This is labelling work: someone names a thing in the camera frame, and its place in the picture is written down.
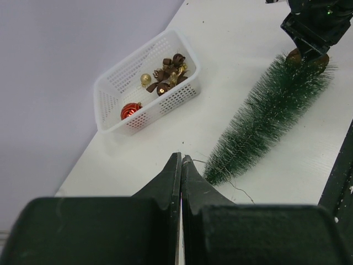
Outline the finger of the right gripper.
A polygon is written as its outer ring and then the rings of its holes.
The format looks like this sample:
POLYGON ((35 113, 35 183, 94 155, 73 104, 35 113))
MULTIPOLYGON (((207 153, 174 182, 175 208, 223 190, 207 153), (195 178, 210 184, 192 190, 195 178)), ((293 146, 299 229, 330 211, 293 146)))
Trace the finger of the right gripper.
POLYGON ((323 36, 294 36, 292 38, 299 50, 302 60, 311 62, 327 54, 331 44, 326 35, 323 36))

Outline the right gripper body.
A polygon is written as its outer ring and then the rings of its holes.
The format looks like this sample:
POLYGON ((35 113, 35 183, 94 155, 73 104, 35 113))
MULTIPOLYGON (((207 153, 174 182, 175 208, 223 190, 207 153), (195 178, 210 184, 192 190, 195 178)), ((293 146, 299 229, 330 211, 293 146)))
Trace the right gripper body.
POLYGON ((294 36, 326 35, 331 46, 351 27, 352 1, 287 1, 290 13, 281 29, 294 36))

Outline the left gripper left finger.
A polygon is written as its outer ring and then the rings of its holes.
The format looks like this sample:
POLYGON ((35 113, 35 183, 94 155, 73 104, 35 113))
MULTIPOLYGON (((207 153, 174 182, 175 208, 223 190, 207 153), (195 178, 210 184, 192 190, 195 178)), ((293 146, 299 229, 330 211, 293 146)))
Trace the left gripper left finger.
POLYGON ((30 201, 13 225, 2 264, 177 264, 181 155, 130 197, 30 201))

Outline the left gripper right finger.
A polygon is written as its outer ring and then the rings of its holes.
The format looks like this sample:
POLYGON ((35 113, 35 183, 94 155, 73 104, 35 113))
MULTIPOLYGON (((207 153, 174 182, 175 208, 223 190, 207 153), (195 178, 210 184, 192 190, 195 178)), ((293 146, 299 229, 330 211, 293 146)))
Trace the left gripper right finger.
POLYGON ((332 216, 318 205, 236 204, 185 156, 181 170, 185 264, 351 264, 332 216))

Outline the small green christmas tree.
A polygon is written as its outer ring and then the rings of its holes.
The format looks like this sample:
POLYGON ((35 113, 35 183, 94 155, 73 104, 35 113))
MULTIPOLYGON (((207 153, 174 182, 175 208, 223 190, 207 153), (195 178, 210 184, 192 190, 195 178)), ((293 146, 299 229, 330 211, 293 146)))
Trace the small green christmas tree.
POLYGON ((218 186, 254 167, 327 90, 333 72, 329 55, 311 62, 297 49, 277 55, 218 139, 204 178, 218 186))

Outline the white plastic basket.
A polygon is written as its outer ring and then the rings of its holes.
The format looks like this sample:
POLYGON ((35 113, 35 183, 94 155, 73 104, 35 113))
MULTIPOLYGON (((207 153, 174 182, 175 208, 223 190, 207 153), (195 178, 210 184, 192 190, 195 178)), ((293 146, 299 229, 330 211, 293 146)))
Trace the white plastic basket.
POLYGON ((93 97, 98 131, 133 135, 149 126, 200 94, 200 70, 196 54, 182 33, 175 29, 163 31, 96 80, 93 97), (171 58, 176 53, 186 57, 188 79, 160 97, 156 92, 147 92, 141 86, 141 75, 151 75, 161 68, 164 58, 171 58), (121 120, 123 106, 138 102, 142 108, 121 120))

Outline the brown and gold ornament garland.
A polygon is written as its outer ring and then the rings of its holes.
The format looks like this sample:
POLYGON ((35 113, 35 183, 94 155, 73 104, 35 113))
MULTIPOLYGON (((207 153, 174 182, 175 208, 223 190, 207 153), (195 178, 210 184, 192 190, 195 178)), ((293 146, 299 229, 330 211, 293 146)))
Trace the brown and gold ornament garland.
POLYGON ((149 93, 156 92, 160 97, 186 81, 188 66, 185 61, 186 57, 180 53, 174 54, 172 58, 164 58, 162 68, 153 71, 155 82, 144 84, 145 90, 149 93))

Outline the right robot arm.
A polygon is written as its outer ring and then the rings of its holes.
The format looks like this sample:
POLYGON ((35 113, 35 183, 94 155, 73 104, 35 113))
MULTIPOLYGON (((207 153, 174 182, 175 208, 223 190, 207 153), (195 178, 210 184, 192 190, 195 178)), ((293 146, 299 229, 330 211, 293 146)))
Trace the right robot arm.
POLYGON ((352 1, 287 1, 290 13, 281 29, 295 43, 301 60, 325 56, 351 27, 352 1))

